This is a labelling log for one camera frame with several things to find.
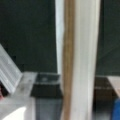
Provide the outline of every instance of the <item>white panel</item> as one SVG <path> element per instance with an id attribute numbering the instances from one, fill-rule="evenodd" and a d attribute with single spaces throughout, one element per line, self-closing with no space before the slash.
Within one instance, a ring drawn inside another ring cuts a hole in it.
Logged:
<path id="1" fill-rule="evenodd" d="M 112 87 L 120 98 L 120 77 L 119 76 L 108 76 L 108 80 L 110 81 Z"/>
<path id="2" fill-rule="evenodd" d="M 75 52 L 70 120 L 91 120 L 100 0 L 75 0 Z"/>
<path id="3" fill-rule="evenodd" d="M 14 93 L 22 73 L 0 45 L 0 81 L 9 93 Z"/>
<path id="4" fill-rule="evenodd" d="M 35 101 L 30 99 L 31 89 L 35 83 L 37 73 L 25 72 L 13 95 L 0 101 L 0 120 L 14 113 L 21 107 L 26 108 L 24 120 L 35 120 Z"/>
<path id="5" fill-rule="evenodd" d="M 62 73 L 62 51 L 64 37 L 64 0 L 56 2 L 56 44 L 57 44 L 57 65 L 58 73 Z"/>

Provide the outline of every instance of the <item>wooden post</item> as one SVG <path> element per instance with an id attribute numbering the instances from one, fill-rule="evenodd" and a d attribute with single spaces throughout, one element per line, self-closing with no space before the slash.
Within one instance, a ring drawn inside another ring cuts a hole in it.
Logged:
<path id="1" fill-rule="evenodd" d="M 100 0 L 75 0 L 75 47 L 70 120 L 91 120 Z"/>
<path id="2" fill-rule="evenodd" d="M 69 120 L 74 49 L 74 0 L 65 0 L 65 35 L 63 50 L 64 120 Z"/>

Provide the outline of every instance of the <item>dark green wall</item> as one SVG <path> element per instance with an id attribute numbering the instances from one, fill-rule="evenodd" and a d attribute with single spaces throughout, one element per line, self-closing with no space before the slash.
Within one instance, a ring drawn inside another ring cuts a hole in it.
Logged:
<path id="1" fill-rule="evenodd" d="M 120 0 L 102 0 L 96 75 L 120 75 Z"/>
<path id="2" fill-rule="evenodd" d="M 0 43 L 22 71 L 56 72 L 54 0 L 0 0 Z"/>

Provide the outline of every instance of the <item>white pole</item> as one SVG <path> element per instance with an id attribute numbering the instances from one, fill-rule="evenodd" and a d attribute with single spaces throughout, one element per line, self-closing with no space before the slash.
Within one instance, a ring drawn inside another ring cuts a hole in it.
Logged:
<path id="1" fill-rule="evenodd" d="M 58 73 L 62 73 L 62 52 L 64 37 L 64 0 L 55 0 L 56 13 L 56 50 Z"/>
<path id="2" fill-rule="evenodd" d="M 70 120 L 91 120 L 100 0 L 75 0 L 75 50 Z"/>

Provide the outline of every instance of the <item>vertical post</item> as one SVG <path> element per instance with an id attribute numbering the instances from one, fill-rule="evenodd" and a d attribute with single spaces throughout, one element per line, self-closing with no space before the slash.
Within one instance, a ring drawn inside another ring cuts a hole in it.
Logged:
<path id="1" fill-rule="evenodd" d="M 58 73 L 62 73 L 62 51 L 64 37 L 64 0 L 55 0 L 56 45 Z"/>
<path id="2" fill-rule="evenodd" d="M 73 74 L 74 0 L 65 0 L 65 36 L 63 50 L 64 120 L 69 120 Z"/>
<path id="3" fill-rule="evenodd" d="M 91 120 L 100 0 L 75 0 L 75 49 L 70 120 Z"/>

